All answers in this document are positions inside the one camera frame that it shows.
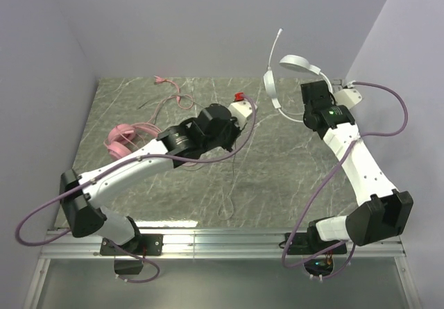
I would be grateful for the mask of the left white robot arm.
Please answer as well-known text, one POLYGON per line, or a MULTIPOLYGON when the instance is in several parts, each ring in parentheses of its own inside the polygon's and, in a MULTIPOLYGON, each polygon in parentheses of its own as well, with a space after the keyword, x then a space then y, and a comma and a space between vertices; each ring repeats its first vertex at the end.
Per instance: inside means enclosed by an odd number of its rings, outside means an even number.
POLYGON ((141 149, 107 166, 83 174, 72 169, 64 172, 60 193, 66 197, 60 205, 72 235, 97 233, 117 244, 127 244, 138 237, 134 221, 106 210, 106 201, 136 181, 198 160, 212 149, 232 151, 251 115, 252 108, 245 101, 228 107, 213 103, 197 117, 169 127, 141 149))

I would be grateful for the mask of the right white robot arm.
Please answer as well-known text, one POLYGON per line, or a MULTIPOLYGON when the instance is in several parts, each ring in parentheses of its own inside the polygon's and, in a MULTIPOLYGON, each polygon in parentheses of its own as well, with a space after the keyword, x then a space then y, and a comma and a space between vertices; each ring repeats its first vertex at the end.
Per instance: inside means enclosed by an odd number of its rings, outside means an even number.
POLYGON ((407 191, 399 191, 383 174, 349 106, 340 104, 324 81, 303 84, 301 94, 305 126, 316 132, 341 162, 358 205, 347 216, 310 222, 309 245, 319 251, 340 241, 362 247, 401 235, 413 198, 407 191))

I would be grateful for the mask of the right side aluminium rail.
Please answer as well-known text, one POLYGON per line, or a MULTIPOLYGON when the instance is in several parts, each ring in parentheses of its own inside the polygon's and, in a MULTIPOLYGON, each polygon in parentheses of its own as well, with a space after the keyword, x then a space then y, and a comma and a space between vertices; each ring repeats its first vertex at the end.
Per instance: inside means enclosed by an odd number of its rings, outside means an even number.
POLYGON ((343 79, 334 79, 331 81, 331 83, 334 92, 338 92, 346 86, 346 82, 343 79))

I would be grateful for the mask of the aluminium rail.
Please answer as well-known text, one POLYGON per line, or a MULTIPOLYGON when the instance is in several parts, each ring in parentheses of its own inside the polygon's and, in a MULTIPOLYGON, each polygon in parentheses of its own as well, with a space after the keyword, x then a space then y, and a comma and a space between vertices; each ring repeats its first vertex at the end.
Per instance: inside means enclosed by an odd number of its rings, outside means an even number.
POLYGON ((331 83, 334 92, 338 92, 346 86, 346 82, 343 79, 334 79, 331 81, 331 83))
MULTIPOLYGON (((280 258, 278 244, 287 228, 144 228, 163 235, 159 259, 267 259, 280 258)), ((65 235, 41 249, 41 258, 100 258, 102 237, 65 235)))

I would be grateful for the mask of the front aluminium rail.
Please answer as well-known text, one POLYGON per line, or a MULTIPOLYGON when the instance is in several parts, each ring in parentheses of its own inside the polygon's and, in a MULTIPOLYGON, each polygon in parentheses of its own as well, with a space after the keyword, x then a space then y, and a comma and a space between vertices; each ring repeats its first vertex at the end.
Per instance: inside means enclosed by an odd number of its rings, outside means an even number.
MULTIPOLYGON (((144 228, 163 235, 159 259, 267 259, 280 258, 278 244, 287 228, 144 228)), ((41 258, 100 258, 102 237, 65 235, 41 249, 41 258)))

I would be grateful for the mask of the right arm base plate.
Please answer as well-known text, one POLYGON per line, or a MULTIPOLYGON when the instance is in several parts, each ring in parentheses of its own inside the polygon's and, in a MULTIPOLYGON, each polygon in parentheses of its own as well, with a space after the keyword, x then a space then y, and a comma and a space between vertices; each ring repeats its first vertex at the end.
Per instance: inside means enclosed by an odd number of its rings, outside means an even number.
MULTIPOLYGON (((289 239, 290 233, 284 234, 284 241, 278 244, 278 246, 283 249, 287 240, 289 239)), ((307 233, 296 233, 294 239, 292 240, 288 254, 289 255, 314 255, 323 249, 330 246, 338 244, 340 241, 333 240, 329 242, 321 241, 317 235, 309 235, 307 233)), ((346 244, 342 244, 339 247, 333 248, 331 251, 333 254, 346 254, 348 252, 346 244)))

